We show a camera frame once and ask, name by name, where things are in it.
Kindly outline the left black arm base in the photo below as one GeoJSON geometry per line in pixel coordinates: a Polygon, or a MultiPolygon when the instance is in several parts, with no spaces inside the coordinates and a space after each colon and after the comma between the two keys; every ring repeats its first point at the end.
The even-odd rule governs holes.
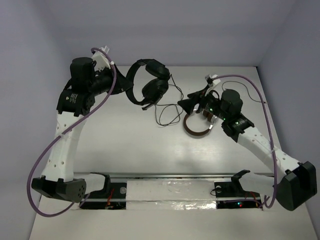
{"type": "Polygon", "coordinates": [[[127,207],[127,182],[112,180],[108,174],[101,190],[93,191],[78,205],[82,210],[125,210],[127,207]]]}

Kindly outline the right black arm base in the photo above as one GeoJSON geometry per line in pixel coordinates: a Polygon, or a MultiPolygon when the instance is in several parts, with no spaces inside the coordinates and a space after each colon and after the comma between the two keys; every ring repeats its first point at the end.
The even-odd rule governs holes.
{"type": "Polygon", "coordinates": [[[217,209],[262,209],[261,196],[257,192],[245,191],[239,179],[249,170],[242,170],[233,175],[230,181],[215,182],[210,195],[216,197],[217,209]]]}

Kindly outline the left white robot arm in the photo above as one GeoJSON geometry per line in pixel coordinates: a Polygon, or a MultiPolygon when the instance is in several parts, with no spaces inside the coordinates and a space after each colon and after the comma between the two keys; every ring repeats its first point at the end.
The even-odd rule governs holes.
{"type": "Polygon", "coordinates": [[[49,158],[39,177],[29,174],[29,190],[71,203],[79,203],[92,192],[100,197],[111,193],[107,175],[93,172],[75,177],[74,161],[87,119],[102,106],[101,103],[95,104],[96,97],[106,93],[109,98],[131,86],[108,59],[78,57],[72,60],[70,79],[58,98],[54,140],[42,152],[43,156],[49,152],[49,158]]]}

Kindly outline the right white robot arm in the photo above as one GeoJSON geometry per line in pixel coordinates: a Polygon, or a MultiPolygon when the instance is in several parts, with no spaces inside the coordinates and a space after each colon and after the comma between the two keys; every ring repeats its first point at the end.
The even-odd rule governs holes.
{"type": "Polygon", "coordinates": [[[256,192],[266,200],[277,201],[283,208],[294,211],[315,196],[317,189],[316,168],[309,161],[301,162],[266,138],[254,123],[242,113],[243,101],[232,89],[225,90],[221,97],[204,91],[190,93],[178,105],[191,115],[193,112],[208,112],[222,120],[223,132],[240,146],[249,150],[273,176],[264,176],[242,170],[231,178],[231,192],[238,197],[247,192],[256,192]]]}

